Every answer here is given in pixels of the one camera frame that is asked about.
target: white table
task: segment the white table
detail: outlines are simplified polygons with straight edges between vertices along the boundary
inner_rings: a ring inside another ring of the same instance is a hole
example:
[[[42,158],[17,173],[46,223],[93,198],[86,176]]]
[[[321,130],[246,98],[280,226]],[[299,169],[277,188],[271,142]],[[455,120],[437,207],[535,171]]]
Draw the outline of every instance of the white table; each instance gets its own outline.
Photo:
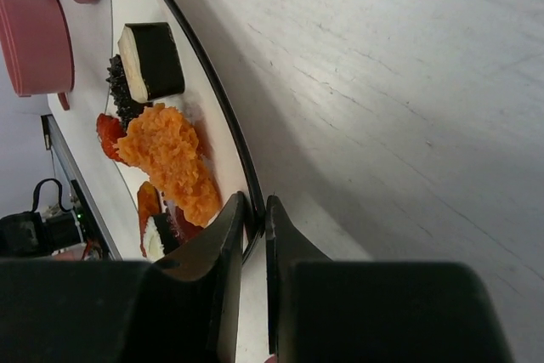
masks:
[[[360,244],[374,258],[472,265],[517,361],[541,361],[544,0],[176,1],[264,194],[304,234],[334,258],[363,258]],[[98,84],[107,13],[77,18],[103,30],[75,44]],[[85,104],[77,120],[51,108],[123,253],[118,226],[135,215],[119,211],[122,186],[103,187],[113,164],[91,145],[99,104]],[[239,361],[266,355],[263,256],[244,270]]]

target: pink container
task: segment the pink container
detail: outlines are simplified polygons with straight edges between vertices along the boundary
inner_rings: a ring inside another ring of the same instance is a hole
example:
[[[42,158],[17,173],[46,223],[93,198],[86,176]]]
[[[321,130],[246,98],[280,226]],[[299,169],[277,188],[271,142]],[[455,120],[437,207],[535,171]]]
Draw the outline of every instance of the pink container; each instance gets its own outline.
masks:
[[[0,42],[17,95],[59,94],[69,108],[74,63],[58,0],[0,0]]]

